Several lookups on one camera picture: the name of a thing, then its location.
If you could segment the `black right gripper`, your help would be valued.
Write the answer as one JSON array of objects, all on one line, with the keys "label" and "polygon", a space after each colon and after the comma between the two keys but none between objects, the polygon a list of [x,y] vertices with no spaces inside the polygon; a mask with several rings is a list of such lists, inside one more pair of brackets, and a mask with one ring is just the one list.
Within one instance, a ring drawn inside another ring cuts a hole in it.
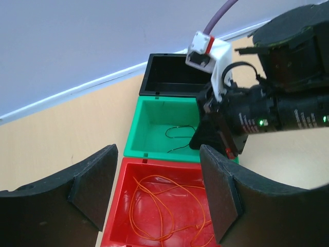
[{"label": "black right gripper", "polygon": [[196,98],[199,123],[189,147],[211,146],[227,157],[243,152],[248,136],[274,131],[274,98],[260,86],[229,91],[218,103],[210,84]]}]

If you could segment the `green plastic bin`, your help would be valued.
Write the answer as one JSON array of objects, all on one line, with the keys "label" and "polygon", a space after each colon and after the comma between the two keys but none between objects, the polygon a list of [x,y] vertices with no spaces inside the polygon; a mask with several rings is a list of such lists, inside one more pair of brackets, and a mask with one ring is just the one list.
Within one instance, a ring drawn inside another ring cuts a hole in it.
[{"label": "green plastic bin", "polygon": [[198,163],[189,142],[199,123],[195,98],[138,97],[124,156]]}]

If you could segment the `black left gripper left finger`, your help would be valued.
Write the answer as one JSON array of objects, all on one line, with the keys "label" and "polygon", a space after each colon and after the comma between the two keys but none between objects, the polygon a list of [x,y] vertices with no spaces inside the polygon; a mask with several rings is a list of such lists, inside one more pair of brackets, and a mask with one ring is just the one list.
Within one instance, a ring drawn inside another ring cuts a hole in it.
[{"label": "black left gripper left finger", "polygon": [[118,162],[116,145],[41,180],[1,191],[1,246],[95,246]]}]

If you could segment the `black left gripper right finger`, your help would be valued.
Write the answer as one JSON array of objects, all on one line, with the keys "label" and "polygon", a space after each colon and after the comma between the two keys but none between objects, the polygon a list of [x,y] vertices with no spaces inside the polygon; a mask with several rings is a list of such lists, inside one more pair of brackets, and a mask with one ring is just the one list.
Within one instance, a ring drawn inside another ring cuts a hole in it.
[{"label": "black left gripper right finger", "polygon": [[216,242],[221,246],[328,246],[328,186],[302,189],[200,148]]}]

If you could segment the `red plastic bin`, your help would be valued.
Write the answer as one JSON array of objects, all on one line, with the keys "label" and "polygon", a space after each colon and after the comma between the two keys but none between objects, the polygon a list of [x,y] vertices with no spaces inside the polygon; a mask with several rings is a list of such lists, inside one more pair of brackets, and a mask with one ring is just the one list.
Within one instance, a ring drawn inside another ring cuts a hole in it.
[{"label": "red plastic bin", "polygon": [[127,158],[102,246],[216,246],[200,164]]}]

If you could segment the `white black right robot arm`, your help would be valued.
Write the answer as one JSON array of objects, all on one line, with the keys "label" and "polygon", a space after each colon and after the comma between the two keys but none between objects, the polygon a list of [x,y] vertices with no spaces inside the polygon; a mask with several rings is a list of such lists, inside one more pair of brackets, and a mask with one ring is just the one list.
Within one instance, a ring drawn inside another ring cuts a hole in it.
[{"label": "white black right robot arm", "polygon": [[264,75],[239,87],[230,71],[215,69],[197,96],[199,125],[189,146],[209,145],[233,159],[253,134],[328,126],[328,2],[287,11],[253,33],[240,55],[257,55]]}]

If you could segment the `black plastic bin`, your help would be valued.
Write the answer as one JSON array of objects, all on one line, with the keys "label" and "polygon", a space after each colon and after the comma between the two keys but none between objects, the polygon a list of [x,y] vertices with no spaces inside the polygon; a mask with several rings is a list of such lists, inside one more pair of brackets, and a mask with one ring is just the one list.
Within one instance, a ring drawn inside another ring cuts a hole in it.
[{"label": "black plastic bin", "polygon": [[211,75],[186,65],[185,60],[185,54],[150,54],[139,95],[196,97]]}]

